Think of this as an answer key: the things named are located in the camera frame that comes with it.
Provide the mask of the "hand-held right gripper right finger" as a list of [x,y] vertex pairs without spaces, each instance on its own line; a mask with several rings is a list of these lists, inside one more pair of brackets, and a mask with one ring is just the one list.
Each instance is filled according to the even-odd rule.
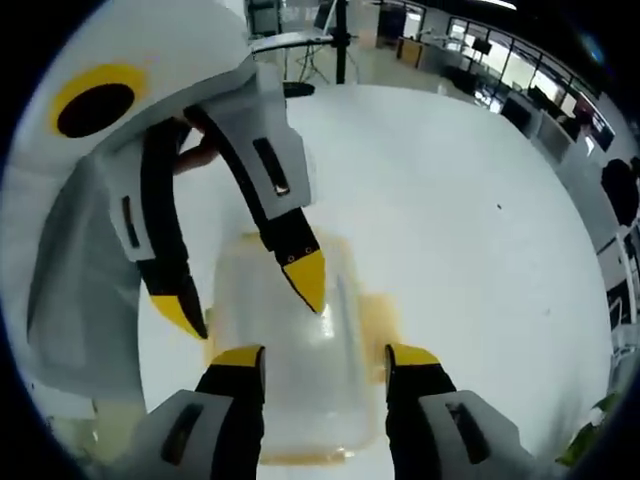
[[386,435],[396,479],[526,479],[516,425],[459,390],[426,349],[385,346]]

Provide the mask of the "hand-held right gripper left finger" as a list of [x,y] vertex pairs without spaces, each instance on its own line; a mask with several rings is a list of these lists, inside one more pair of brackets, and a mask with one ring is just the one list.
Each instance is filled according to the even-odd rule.
[[145,479],[255,479],[265,422],[265,347],[226,350],[193,390],[143,421]]

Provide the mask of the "person's left hand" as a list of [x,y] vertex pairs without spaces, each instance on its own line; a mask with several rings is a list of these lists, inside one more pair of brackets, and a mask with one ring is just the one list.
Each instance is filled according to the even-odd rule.
[[206,166],[219,156],[215,140],[205,135],[200,143],[180,153],[173,164],[173,175],[178,176],[187,171]]

